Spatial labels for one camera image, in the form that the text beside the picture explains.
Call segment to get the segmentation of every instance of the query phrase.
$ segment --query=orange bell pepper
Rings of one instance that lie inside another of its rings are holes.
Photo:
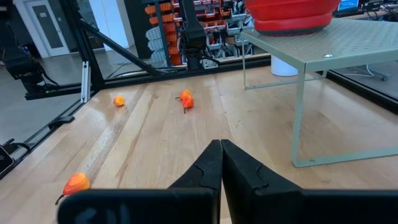
[[[59,200],[63,198],[65,195],[71,195],[81,190],[87,190],[90,188],[90,185],[91,185],[90,180],[88,180],[86,174],[84,173],[73,174],[69,178],[67,184],[63,188],[61,196],[57,199],[55,204],[58,205]]]
[[[195,102],[193,100],[193,96],[191,91],[189,90],[184,90],[180,93],[179,97],[176,97],[175,99],[180,99],[182,103],[182,107],[184,108],[184,113],[187,108],[193,108]]]

